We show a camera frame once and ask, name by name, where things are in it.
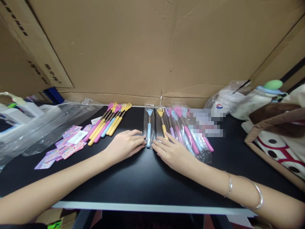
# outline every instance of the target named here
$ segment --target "forearm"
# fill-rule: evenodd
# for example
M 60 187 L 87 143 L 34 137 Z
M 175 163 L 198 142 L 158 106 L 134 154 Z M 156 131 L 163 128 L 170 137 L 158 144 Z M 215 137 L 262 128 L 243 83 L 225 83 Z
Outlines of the forearm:
M 79 185 L 112 166 L 101 152 L 0 199 L 0 224 L 28 223 Z
M 227 173 L 199 161 L 194 163 L 190 166 L 187 177 L 223 196 L 228 193 L 229 176 Z M 230 176 L 233 188 L 229 198 L 247 207 L 257 206 L 259 194 L 253 184 L 242 177 L 232 174 Z M 264 185 L 257 183 L 256 185 L 262 192 L 264 202 L 261 208 L 253 210 L 253 212 L 279 228 L 299 228 L 302 226 L 305 214 L 303 202 Z

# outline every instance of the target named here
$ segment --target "finger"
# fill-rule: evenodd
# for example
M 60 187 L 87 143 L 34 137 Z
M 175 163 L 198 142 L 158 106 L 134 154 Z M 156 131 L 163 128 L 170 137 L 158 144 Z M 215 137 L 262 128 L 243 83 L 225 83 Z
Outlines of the finger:
M 163 142 L 163 144 L 168 146 L 168 147 L 171 147 L 171 146 L 174 145 L 173 143 L 171 143 L 169 140 L 167 140 L 164 137 L 157 137 L 157 139 L 160 140 L 161 142 Z
M 157 146 L 159 146 L 161 149 L 163 149 L 164 151 L 169 151 L 169 147 L 164 145 L 162 142 L 159 142 L 157 140 L 153 141 Z
M 131 130 L 125 130 L 125 131 L 123 131 L 123 132 L 121 132 L 120 134 L 127 134 L 127 133 L 129 133 Z
M 135 143 L 136 146 L 138 146 L 138 145 L 144 145 L 145 139 L 139 138 L 139 139 L 135 140 L 134 143 Z
M 131 140 L 137 140 L 137 139 L 140 139 L 140 138 L 145 139 L 145 138 L 146 138 L 146 136 L 145 136 L 145 135 L 144 135 L 144 136 L 141 136 L 141 135 L 135 135 L 135 136 L 131 136 L 130 138 L 131 138 Z
M 141 149 L 143 149 L 145 146 L 144 145 L 139 145 L 139 146 L 137 146 L 136 148 L 134 148 L 134 150 L 133 151 L 131 151 L 130 153 L 129 153 L 129 156 L 132 156 L 132 155 L 134 155 L 134 154 L 136 154 L 137 152 L 139 152 Z
M 174 144 L 178 144 L 179 142 L 177 141 L 177 139 L 176 138 L 174 138 L 170 133 L 165 133 L 167 136 L 168 136 L 168 138 L 169 138 L 169 140 L 171 140 Z
M 129 136 L 134 136 L 135 134 L 142 134 L 142 131 L 139 130 L 132 130 L 128 133 Z
M 166 152 L 155 143 L 152 144 L 152 148 L 157 152 L 157 154 L 161 157 L 162 155 L 166 155 Z

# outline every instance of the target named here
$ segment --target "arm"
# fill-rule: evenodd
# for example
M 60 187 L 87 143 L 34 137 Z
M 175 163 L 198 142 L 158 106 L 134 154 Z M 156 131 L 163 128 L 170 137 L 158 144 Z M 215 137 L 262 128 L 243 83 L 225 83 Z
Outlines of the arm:
M 85 181 L 132 156 L 145 146 L 145 136 L 127 130 L 102 152 L 36 181 L 0 199 L 0 224 L 25 224 L 60 201 Z
M 226 172 L 208 166 L 197 160 L 191 153 L 170 134 L 165 138 L 158 137 L 162 143 L 154 140 L 153 149 L 172 169 L 194 180 L 223 196 L 229 191 L 229 176 Z M 230 175 L 233 188 L 229 198 L 239 204 L 255 207 L 259 203 L 259 194 L 248 180 Z M 274 189 L 257 184 L 263 195 L 263 205 L 256 214 L 279 228 L 300 228 L 305 217 L 305 203 L 287 196 Z

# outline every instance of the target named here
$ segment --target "black table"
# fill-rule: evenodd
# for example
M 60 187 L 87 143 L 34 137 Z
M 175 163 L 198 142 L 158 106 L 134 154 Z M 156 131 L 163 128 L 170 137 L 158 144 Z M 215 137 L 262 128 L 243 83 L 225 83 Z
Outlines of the black table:
M 90 124 L 90 120 L 101 116 L 105 109 L 103 107 L 80 126 Z M 127 129 L 143 130 L 143 118 L 144 109 L 132 107 L 115 134 Z M 300 190 L 244 143 L 246 132 L 241 128 L 241 121 L 229 115 L 221 126 L 226 130 L 226 137 L 209 138 L 215 150 L 211 166 L 248 177 L 304 201 Z M 0 173 L 0 197 L 97 154 L 112 138 L 107 136 L 98 144 L 86 145 L 67 160 L 55 162 L 45 170 L 34 170 L 34 167 L 47 151 L 55 149 L 55 145 L 37 155 L 19 155 Z M 98 174 L 54 207 L 254 216 L 250 210 L 173 171 L 151 149 L 144 149 Z

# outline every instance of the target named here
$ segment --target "blue plastic handle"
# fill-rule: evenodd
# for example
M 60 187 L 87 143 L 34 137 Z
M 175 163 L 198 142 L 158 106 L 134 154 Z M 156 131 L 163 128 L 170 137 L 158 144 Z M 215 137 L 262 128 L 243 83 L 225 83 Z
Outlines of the blue plastic handle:
M 113 124 L 115 118 L 112 118 L 111 122 L 109 123 L 109 125 L 106 127 L 106 129 L 104 130 L 104 132 L 101 134 L 101 137 L 105 137 L 107 131 L 109 130 L 109 128 L 111 127 L 111 124 Z
M 193 139 L 194 139 L 194 141 L 195 141 L 195 144 L 196 144 L 198 150 L 199 150 L 200 152 L 202 152 L 202 147 L 201 147 L 201 145 L 200 145 L 200 142 L 199 142 L 198 137 L 195 137 L 195 135 L 194 135 L 194 133 L 193 133 L 193 129 L 191 128 L 191 126 L 188 126 L 188 129 L 189 129 L 190 132 L 191 132 L 191 135 L 192 135 L 192 137 L 193 137 Z
M 147 127 L 147 144 L 146 147 L 150 148 L 150 141 L 151 141 L 151 131 L 152 131 L 152 125 L 149 123 Z
M 187 148 L 188 151 L 190 151 L 195 156 L 195 153 L 190 145 L 190 142 L 189 142 L 189 139 L 187 138 L 186 133 L 183 130 L 180 130 L 180 133 L 183 136 L 185 147 Z

